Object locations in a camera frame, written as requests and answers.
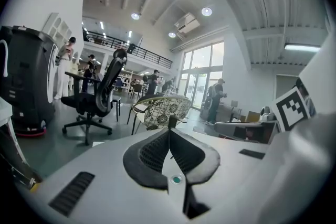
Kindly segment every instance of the black office chair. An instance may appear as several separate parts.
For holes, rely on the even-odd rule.
[[[72,74],[69,72],[65,72],[65,74],[74,78],[74,93],[75,95],[70,97],[62,97],[61,101],[63,104],[76,108],[79,113],[77,117],[77,122],[69,123],[64,125],[62,131],[64,134],[67,133],[67,127],[78,126],[78,125],[86,125],[85,131],[85,144],[89,145],[89,128],[91,125],[97,126],[100,128],[104,128],[108,130],[108,135],[112,134],[112,128],[100,124],[94,121],[92,118],[97,115],[98,117],[105,117],[111,111],[111,102],[110,95],[112,91],[112,86],[114,81],[117,79],[121,68],[126,64],[127,61],[127,52],[123,49],[118,49],[113,54],[113,61],[109,66],[104,78],[102,81],[93,79],[93,78],[85,78],[76,74]],[[93,81],[94,83],[94,95],[79,92],[79,81],[80,80],[88,80]]]

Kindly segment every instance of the jeans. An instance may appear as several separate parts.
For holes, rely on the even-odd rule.
[[[212,105],[209,109],[208,119],[207,122],[215,123],[216,122],[216,115],[217,115],[217,109],[219,107],[219,102],[217,98],[212,99]]]

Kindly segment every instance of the black slot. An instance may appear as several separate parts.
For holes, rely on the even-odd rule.
[[[62,215],[68,217],[80,197],[84,194],[94,179],[94,175],[80,172],[50,203]]]

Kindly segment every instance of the man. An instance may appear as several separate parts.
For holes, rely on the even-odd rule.
[[[301,93],[303,100],[308,108],[308,112],[309,115],[311,117],[316,115],[316,110],[315,110],[315,106],[313,104],[313,101],[311,100],[309,93],[305,87],[305,85],[303,85],[302,81],[300,78],[297,79],[295,86],[299,89],[299,92]]]
[[[215,124],[219,102],[221,101],[222,97],[227,97],[227,93],[223,92],[224,83],[225,81],[223,79],[219,79],[215,85],[209,87],[208,94],[212,98],[212,105],[209,109],[208,119],[205,122],[206,125],[213,126]]]
[[[166,81],[166,83],[162,86],[162,93],[170,94],[173,86],[174,86],[174,79]]]
[[[148,78],[148,90],[147,90],[147,93],[146,95],[149,95],[149,94],[154,94],[155,92],[155,89],[156,89],[156,86],[158,84],[158,77],[159,77],[159,71],[157,69],[154,70],[154,74],[151,75],[149,78]]]
[[[86,78],[92,77],[93,71],[95,69],[94,58],[95,58],[94,55],[91,54],[89,56],[88,64],[84,68],[85,69],[84,77]],[[88,81],[87,80],[83,81],[82,92],[88,92]]]

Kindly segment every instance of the desk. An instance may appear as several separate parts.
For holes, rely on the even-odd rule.
[[[14,128],[13,128],[12,120],[11,120],[12,115],[13,115],[12,106],[0,97],[0,126],[3,126],[5,124],[7,125],[8,132],[15,144],[16,150],[20,158],[22,159],[22,162],[28,165],[26,158],[23,155],[21,148],[19,146],[19,143],[17,142],[16,136],[15,136],[15,132],[14,132]]]

